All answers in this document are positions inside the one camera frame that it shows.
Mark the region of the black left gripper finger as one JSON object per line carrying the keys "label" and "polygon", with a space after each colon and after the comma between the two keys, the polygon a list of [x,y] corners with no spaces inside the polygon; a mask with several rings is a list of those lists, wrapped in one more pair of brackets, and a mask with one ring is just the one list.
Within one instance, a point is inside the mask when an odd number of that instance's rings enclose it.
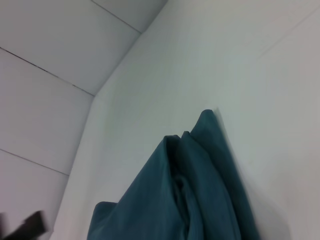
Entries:
{"label": "black left gripper finger", "polygon": [[34,212],[27,217],[13,231],[8,230],[8,219],[4,212],[0,213],[0,239],[1,240],[37,240],[40,236],[48,232],[48,227],[44,212],[42,210]]}

